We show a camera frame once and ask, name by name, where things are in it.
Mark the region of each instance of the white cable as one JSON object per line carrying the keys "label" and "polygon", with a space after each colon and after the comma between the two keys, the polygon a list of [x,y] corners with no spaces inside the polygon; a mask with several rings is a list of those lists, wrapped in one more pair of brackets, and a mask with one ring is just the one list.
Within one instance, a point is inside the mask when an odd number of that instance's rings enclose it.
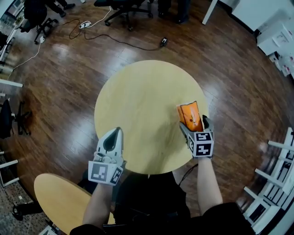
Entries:
{"label": "white cable", "polygon": [[104,20],[104,19],[106,18],[106,16],[107,16],[111,11],[112,11],[111,6],[109,6],[109,12],[105,15],[105,17],[104,17],[103,19],[97,21],[97,22],[94,23],[94,24],[92,24],[90,21],[82,22],[81,25],[80,25],[80,27],[81,27],[83,24],[86,24],[86,23],[89,23],[90,25],[89,25],[89,26],[84,26],[84,28],[91,28],[91,27],[93,27],[95,24],[97,24],[97,23],[101,22],[102,20]]}
{"label": "white cable", "polygon": [[[39,51],[40,51],[40,47],[41,47],[41,43],[40,43],[40,45],[39,45],[39,49],[38,49],[37,54],[34,55],[33,57],[29,58],[29,59],[28,59],[27,61],[25,61],[24,63],[28,62],[30,59],[35,58],[35,57],[38,55]],[[21,64],[17,65],[14,69],[12,69],[12,72],[9,74],[9,76],[8,76],[8,78],[7,78],[7,81],[9,80],[9,77],[10,77],[10,75],[13,73],[13,71],[14,71],[17,67],[23,65],[24,63],[21,63]]]}

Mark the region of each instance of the desk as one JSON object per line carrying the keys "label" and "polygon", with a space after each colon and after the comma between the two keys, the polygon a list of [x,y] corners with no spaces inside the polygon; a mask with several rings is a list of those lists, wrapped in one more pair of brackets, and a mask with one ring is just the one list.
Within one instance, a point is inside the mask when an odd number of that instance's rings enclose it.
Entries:
{"label": "desk", "polygon": [[205,96],[187,72],[162,61],[133,63],[103,86],[95,107],[97,135],[101,138],[117,126],[122,128],[128,170],[173,171],[192,158],[176,106],[195,100],[200,115],[208,116]]}
{"label": "desk", "polygon": [[[48,218],[64,233],[82,224],[84,212],[91,195],[70,182],[54,174],[38,175],[34,182],[37,200]],[[114,224],[110,213],[109,224]]]}

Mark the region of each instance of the wooden floor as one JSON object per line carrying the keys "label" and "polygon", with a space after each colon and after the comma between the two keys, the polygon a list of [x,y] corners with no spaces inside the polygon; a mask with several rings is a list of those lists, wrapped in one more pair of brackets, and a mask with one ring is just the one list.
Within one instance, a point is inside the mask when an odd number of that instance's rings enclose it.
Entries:
{"label": "wooden floor", "polygon": [[[77,6],[64,19],[50,15],[62,24],[73,19],[95,22],[107,13],[94,7],[93,1],[75,1]],[[24,87],[0,85],[11,98],[14,112],[20,100],[33,112],[28,123],[31,136],[18,136],[14,125],[14,136],[1,140],[8,160],[19,160],[18,175],[29,193],[34,195],[34,179],[41,173],[55,173],[73,182],[81,179],[98,141],[94,107],[101,88],[124,66],[151,59],[183,68],[203,89],[215,124],[213,165],[224,201],[243,196],[243,187],[254,182],[255,168],[270,170],[266,141],[282,141],[294,123],[294,85],[257,48],[254,36],[219,6],[202,25],[209,5],[208,0],[193,1],[190,20],[183,25],[158,18],[154,2],[154,19],[144,13],[131,17],[132,33],[122,26],[123,18],[113,20],[110,27],[101,23],[87,30],[87,37],[104,33],[144,48],[156,48],[167,37],[167,47],[158,51],[143,51],[106,37],[85,40],[80,35],[70,40],[77,21],[59,26],[37,57],[10,76]],[[172,18],[175,2],[170,12]],[[6,60],[9,65],[14,67],[37,52],[34,35],[16,36]],[[191,160],[176,171],[177,182],[193,164]],[[192,215],[198,214],[196,177],[195,169],[182,183]]]}

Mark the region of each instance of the person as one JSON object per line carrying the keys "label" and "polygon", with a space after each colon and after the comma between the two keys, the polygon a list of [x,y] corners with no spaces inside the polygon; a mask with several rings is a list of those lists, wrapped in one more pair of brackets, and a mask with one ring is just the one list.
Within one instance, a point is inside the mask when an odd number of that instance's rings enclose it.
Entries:
{"label": "person", "polygon": [[[189,6],[191,0],[178,0],[178,15],[176,16],[175,22],[182,24],[188,21]],[[171,0],[158,0],[158,16],[165,18],[171,7]]]}
{"label": "person", "polygon": [[[65,0],[57,0],[57,2],[60,3],[60,5],[63,7],[64,10],[68,10],[68,9],[75,7],[74,3],[68,4]],[[55,0],[44,0],[44,4],[47,7],[51,8],[51,10],[58,13],[60,15],[60,17],[65,17],[65,15],[66,15],[65,11],[63,9],[61,9],[60,7],[56,6]]]}
{"label": "person", "polygon": [[223,203],[211,159],[198,160],[199,217],[190,217],[186,193],[172,172],[160,175],[131,173],[117,193],[114,225],[107,224],[113,187],[98,184],[86,208],[83,225],[70,235],[120,234],[254,234],[236,203]]}

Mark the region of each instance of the wrist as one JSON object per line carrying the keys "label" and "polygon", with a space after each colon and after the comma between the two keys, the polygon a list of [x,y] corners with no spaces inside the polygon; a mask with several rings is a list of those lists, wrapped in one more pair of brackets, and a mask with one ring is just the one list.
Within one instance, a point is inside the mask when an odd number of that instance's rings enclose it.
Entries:
{"label": "wrist", "polygon": [[209,158],[209,157],[199,157],[198,162],[211,162],[211,158]]}

